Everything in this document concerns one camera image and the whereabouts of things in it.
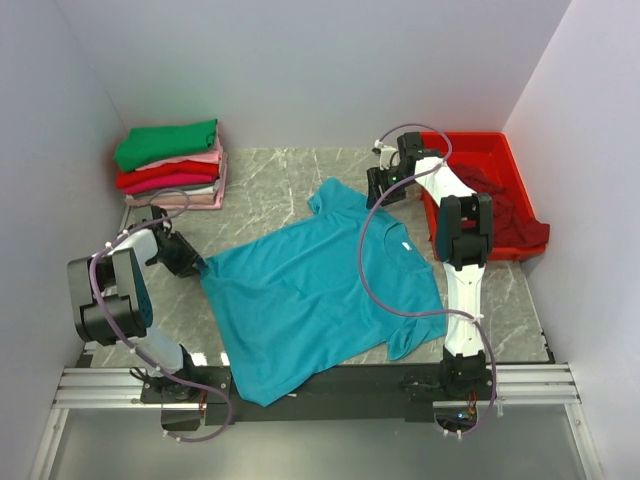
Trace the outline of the teal t shirt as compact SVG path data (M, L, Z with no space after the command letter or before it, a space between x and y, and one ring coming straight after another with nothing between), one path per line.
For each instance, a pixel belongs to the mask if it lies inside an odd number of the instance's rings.
M446 332L432 267L401 222L334 178L309 207L201 275L240 396L260 406L378 345L399 360Z

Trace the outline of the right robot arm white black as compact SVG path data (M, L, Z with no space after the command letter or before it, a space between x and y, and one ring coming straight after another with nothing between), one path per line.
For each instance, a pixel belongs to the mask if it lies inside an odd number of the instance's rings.
M491 381L486 362L495 360L481 330L481 284L493 249L492 199L465 185L448 165L453 153L429 149L419 132L397 138L392 147L382 137L372 152L379 165L367 170L366 208L377 208L406 197L406 186L416 183L439 204L436 256L447 281L447 332L440 362L439 387L444 395L460 399Z

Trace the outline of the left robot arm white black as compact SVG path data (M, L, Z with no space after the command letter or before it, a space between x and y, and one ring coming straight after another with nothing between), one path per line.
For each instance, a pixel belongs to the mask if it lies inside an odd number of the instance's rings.
M73 260L67 278L78 336L102 346L122 345L143 362L129 374L160 399L196 400L200 378L187 349L153 325L151 298L143 276L160 264L177 278L200 274L204 260L173 229L170 213L158 206L141 209L138 224L123 229L106 253Z

